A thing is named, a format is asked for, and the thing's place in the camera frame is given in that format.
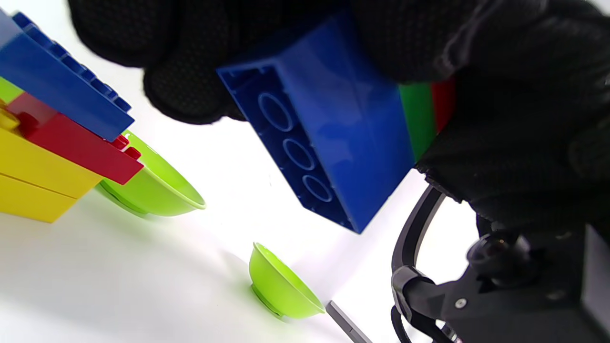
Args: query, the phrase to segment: blue lego brick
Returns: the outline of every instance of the blue lego brick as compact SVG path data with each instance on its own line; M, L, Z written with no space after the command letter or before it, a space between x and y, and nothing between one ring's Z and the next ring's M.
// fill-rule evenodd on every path
M301 204L357 233L415 164L398 86L348 12L280 32L218 74Z
M0 10L0 76L108 141L134 122L125 100L22 13Z

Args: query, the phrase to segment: red lego brick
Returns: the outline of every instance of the red lego brick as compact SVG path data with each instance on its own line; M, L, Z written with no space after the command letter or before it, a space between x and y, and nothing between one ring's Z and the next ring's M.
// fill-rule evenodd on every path
M440 132L453 116L456 104L455 80L432 84L432 102L434 103L434 116L436 129Z
M108 142L23 93L6 107L21 122L22 135L30 142L119 184L126 184L142 168L141 154L119 136Z

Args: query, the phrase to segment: bowl base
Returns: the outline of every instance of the bowl base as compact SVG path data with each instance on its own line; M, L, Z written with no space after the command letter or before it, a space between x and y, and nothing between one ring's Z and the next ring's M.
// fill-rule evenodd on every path
M123 198L121 195L119 195L118 193L116 193L112 187L108 187L106 185L106 183L104 181L100 182L99 185L106 191L108 192L108 194L110 194L111 196L113 196L115 199L118 200L118 202L120 202L121 204L127 206L127 208L129 208L130 210L137 212L139 214L148 214L148 211L144 211L143 209L140 209L138 206L132 204L131 202L129 202L127 199Z
M258 288L256 288L255 285L252 285L251 288L256 297L260 300L260 302L263 303L263 305L265 305L265 307L267 307L267 309L269 309L269 311L271 311L277 318L281 318L284 316L280 311L278 311L278 309L271 305L271 303L262 295L262 293L260 293L260 291L258 290Z

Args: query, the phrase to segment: green lego brick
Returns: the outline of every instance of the green lego brick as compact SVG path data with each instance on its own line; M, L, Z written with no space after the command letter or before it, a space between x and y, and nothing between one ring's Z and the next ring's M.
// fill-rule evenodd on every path
M411 147L416 161L426 152L436 137L436 120L430 84L399 86Z
M17 97L23 93L24 91L21 88L13 85L3 78L0 78L0 100L2 100L2 102L5 104L12 103L13 100L17 99Z

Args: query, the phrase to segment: bowl rim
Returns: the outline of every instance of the bowl rim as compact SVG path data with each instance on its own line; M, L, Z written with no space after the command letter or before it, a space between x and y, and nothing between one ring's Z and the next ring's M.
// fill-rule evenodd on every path
M295 291L297 291L299 294L301 294L301 295L303 296L303 298L307 299L307 301L308 301L310 304L312 304L312 305L315 307L315 309L316 309L316 310L317 310L319 313L321 313L321 314L326 313L326 310L324 309L324 305L322 304L322 301L320 301L320 299L318 298L318 296L317 296L317 295L316 295L316 294L315 294L315 293L314 293L314 292L311 290L311 288L309 288L309 286L308 286L308 285L307 285L305 282L303 282L303 280L302 280L302 279L301 279L301 278L300 278L300 277L299 277L299 276L298 276L298 275L297 275L297 274L296 274L296 273L295 273L295 272L294 272L292 269L290 269L290 267L288 267L288 266L286 265L286 263L284 263L284 261L282 261L282 260L281 260L279 257L277 257L277 256L276 256L276 255L275 255L275 254L274 254L274 253L273 253L271 250L269 250L269 249L268 249L266 246L262 245L261 243L254 242L254 243L253 243L253 245L254 245L254 249L255 249L256 251L258 251L258 252L259 252L259 253L260 253L260 254L263 256L263 258L265 258L265 260L269 261L269 260L267 259L267 257L265 256L265 254L263 254L263 252L261 251L261 249L260 249L260 248L264 248L264 249L266 249L267 251L269 251L269 252L270 252L270 253L271 253L273 256L275 256L275 258L276 258L276 259L277 259L277 260L278 260L278 261L279 261L281 264L285 265L285 266L286 266L286 267L287 267L287 268L288 268L288 269L289 269L289 270L290 270L290 271L291 271L291 272L292 272L292 273L293 273L293 274L296 276L296 278L297 278L297 279L299 279L299 280L300 280L300 281L301 281L301 282L302 282L302 283L305 285L305 287L307 287L307 290L309 290L309 292L311 292L311 294L313 294L313 295L314 295L315 299L316 299L316 300L318 300L318 303L316 303L316 302L312 301L312 300L311 300L311 299L310 299L310 298L309 298L307 295L303 294L303 292L301 292L301 290L300 290L300 289L298 289L298 287L297 287L297 286L296 286L294 283L292 283L292 281L288 280L288 279L286 278L286 276L285 276L284 274L282 274L282 272L280 272L280 271L279 271L279 269L278 269L278 268L277 268L277 267L276 267L276 266L275 266L273 263L269 263L269 264L272 266L272 268L273 268L273 269L275 269L275 271L276 271L276 272L277 272L277 273L278 273L280 276L282 276L282 278L283 278L284 280L286 280L286 282L288 282L288 283L289 283L289 284L292 286L292 288L293 288Z
M137 135L135 135L133 132L131 132L130 130L125 130L125 132L123 133L123 135L125 136L125 138L127 138L129 140L129 137L127 137L128 135L132 135L134 136L136 139L138 139L139 141L141 141L142 143L144 143L150 150L155 151L154 149L152 149L146 142L144 142L142 139L140 139L140 137L138 137ZM141 172L145 172L146 174L149 174L153 179L155 179L157 182L159 182L161 185L163 185L166 189L168 189L170 192L174 193L176 196L178 196L180 199L184 200L186 203L188 203L189 205L193 206L196 209L206 209L207 204L206 201L203 199L203 197L201 197L201 194L199 195L201 197L201 199L203 200L203 204L198 203L194 200L192 200L191 198L185 196L184 194L182 194L181 192L178 192L178 190L176 190L174 187L172 187L169 183L167 183L165 180L163 180L161 177L159 177L157 174L155 174L148 166L146 166L144 163L142 163L142 165L144 165L144 168L142 168L142 170L140 170ZM195 190L195 192L197 192L197 194L199 194L199 191L196 190L193 185L186 180L186 182Z

